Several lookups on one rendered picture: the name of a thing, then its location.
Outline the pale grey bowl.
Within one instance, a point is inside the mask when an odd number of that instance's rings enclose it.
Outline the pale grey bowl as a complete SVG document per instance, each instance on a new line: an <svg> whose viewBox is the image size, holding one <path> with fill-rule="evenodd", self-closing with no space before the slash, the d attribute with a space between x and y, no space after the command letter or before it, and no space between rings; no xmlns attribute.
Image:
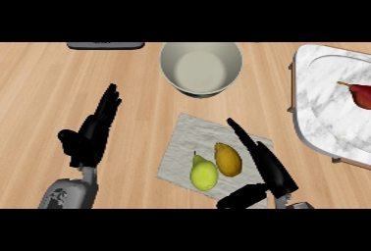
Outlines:
<svg viewBox="0 0 371 251"><path fill-rule="evenodd" d="M235 82L243 56L235 42L167 42L159 68L170 85L189 97L208 98Z"/></svg>

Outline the dark grey flat appliance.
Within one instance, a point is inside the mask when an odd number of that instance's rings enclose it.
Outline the dark grey flat appliance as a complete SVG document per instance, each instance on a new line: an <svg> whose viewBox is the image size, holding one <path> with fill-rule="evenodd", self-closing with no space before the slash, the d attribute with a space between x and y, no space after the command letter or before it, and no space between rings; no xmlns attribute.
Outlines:
<svg viewBox="0 0 371 251"><path fill-rule="evenodd" d="M134 50L144 46L144 42L66 42L75 50Z"/></svg>

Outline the green pear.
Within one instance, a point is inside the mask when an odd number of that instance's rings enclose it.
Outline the green pear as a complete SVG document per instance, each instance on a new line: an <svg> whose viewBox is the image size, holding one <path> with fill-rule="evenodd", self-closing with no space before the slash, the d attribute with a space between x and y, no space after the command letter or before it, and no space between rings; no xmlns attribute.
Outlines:
<svg viewBox="0 0 371 251"><path fill-rule="evenodd" d="M199 191L209 190L217 184L218 173L215 165L205 160L198 154L192 156L192 167L189 172L189 180L192 186Z"/></svg>

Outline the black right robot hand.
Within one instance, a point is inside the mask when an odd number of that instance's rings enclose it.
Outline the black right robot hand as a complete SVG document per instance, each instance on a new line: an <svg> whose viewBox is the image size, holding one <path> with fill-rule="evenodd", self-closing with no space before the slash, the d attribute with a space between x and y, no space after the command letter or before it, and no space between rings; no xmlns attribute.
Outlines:
<svg viewBox="0 0 371 251"><path fill-rule="evenodd" d="M260 141L252 141L232 119L227 119L227 124L249 151L263 183L246 184L240 187L217 201L215 208L246 209L266 198L266 192L270 191L274 198L274 208L288 209L289 195L298 189L295 181L264 144Z"/></svg>

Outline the grey cloth placemat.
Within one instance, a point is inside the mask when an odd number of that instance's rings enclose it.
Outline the grey cloth placemat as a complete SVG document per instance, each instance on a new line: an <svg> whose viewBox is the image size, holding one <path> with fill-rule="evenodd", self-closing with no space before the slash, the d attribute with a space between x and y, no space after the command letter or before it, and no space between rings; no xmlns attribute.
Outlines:
<svg viewBox="0 0 371 251"><path fill-rule="evenodd" d="M199 191L189 180L192 157L198 154L206 161L214 161L214 144L229 145L242 158L242 172L226 177L218 175L215 186ZM229 126L180 114L156 172L156 178L178 187L220 200L246 184L263 183L248 149Z"/></svg>

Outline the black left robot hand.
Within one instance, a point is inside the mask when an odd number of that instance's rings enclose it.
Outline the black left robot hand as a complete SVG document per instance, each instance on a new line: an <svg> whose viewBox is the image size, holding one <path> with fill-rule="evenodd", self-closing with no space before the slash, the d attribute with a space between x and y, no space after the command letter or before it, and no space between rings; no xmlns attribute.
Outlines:
<svg viewBox="0 0 371 251"><path fill-rule="evenodd" d="M79 130L63 129L57 133L63 153L71 157L72 168L94 168L102 161L119 103L116 85L112 83L102 96L96 112L85 118Z"/></svg>

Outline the red pear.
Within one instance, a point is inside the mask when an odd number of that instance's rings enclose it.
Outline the red pear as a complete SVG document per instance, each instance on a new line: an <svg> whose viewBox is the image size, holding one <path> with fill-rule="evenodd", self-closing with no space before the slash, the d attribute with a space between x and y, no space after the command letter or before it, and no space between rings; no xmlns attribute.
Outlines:
<svg viewBox="0 0 371 251"><path fill-rule="evenodd" d="M347 87L356 106L365 110L371 110L371 86L342 81L338 81L337 84Z"/></svg>

